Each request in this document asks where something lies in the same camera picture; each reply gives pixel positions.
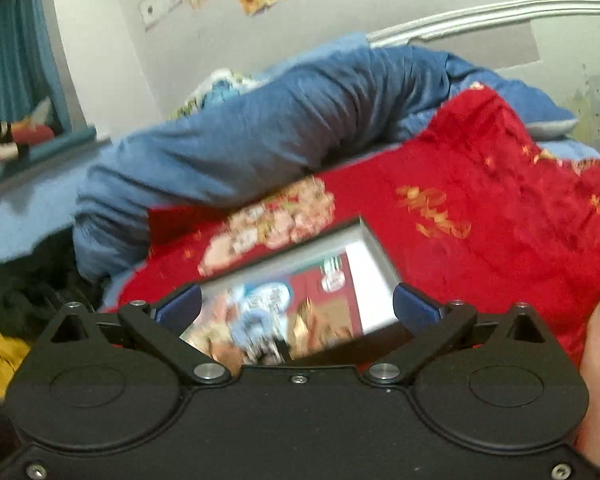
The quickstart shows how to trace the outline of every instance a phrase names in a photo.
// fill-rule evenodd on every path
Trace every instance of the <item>silver screw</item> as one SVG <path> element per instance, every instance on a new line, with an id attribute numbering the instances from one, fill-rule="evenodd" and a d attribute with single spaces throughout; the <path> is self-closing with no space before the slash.
<path id="1" fill-rule="evenodd" d="M 226 369 L 218 363 L 204 363 L 194 368 L 193 373 L 205 381 L 214 381 L 224 375 Z"/>
<path id="2" fill-rule="evenodd" d="M 554 480 L 567 480 L 571 476 L 571 466 L 569 464 L 558 464 L 551 471 L 551 478 Z"/>
<path id="3" fill-rule="evenodd" d="M 369 375 L 379 381 L 390 381 L 400 375 L 400 368 L 389 363 L 380 363 L 369 368 Z"/>
<path id="4" fill-rule="evenodd" d="M 29 464 L 26 473 L 31 480 L 45 480 L 46 478 L 46 469 L 40 464 Z"/>

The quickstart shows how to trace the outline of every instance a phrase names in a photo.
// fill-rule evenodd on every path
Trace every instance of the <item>triangular hole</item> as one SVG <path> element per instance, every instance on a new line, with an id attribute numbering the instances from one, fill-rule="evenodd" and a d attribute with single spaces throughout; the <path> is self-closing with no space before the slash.
<path id="1" fill-rule="evenodd" d="M 73 341 L 84 341 L 87 338 L 87 331 L 84 329 L 80 316 L 69 314 L 62 320 L 51 342 L 71 343 Z"/>
<path id="2" fill-rule="evenodd" d="M 507 337 L 509 339 L 525 341 L 527 343 L 544 343 L 544 337 L 542 337 L 538 327 L 526 314 L 519 314 L 516 317 Z"/>

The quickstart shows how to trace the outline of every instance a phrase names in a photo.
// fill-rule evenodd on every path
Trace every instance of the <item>curtain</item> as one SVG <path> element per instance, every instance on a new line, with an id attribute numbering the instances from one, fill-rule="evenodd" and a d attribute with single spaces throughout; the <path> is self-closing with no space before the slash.
<path id="1" fill-rule="evenodd" d="M 0 121 L 19 121 L 45 97 L 71 130 L 42 0 L 0 0 Z"/>

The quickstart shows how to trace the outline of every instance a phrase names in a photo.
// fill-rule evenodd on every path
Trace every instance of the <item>blue bedsheet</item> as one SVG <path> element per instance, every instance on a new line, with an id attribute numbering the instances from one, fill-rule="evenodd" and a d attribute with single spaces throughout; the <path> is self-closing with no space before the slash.
<path id="1" fill-rule="evenodd" d="M 126 137 L 103 154 L 78 190 L 78 268 L 97 279 L 144 259 L 149 207 L 241 205 L 319 170 L 330 155 L 411 139 L 475 81 L 496 89 L 525 124 L 540 124 L 536 139 L 557 137 L 576 122 L 543 92 L 447 53 L 361 48 L 314 60 L 249 94 Z"/>

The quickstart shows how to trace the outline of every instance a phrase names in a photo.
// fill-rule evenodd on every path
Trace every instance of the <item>wall socket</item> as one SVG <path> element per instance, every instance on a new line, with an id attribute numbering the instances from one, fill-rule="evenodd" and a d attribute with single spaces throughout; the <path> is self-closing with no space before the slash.
<path id="1" fill-rule="evenodd" d="M 182 0 L 140 0 L 144 29 L 148 30 L 179 6 Z"/>

